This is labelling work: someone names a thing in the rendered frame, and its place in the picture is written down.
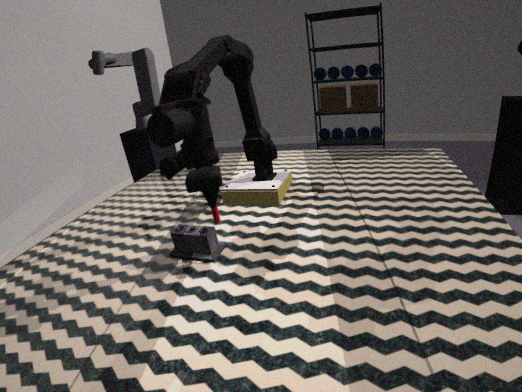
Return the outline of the red peg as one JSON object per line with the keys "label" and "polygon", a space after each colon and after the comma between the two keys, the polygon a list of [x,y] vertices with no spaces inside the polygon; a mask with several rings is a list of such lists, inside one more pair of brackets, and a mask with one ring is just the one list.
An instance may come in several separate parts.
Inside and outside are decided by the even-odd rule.
{"label": "red peg", "polygon": [[211,213],[212,213],[214,224],[219,224],[220,223],[220,217],[219,217],[217,205],[214,208],[210,208],[210,209],[211,209]]}

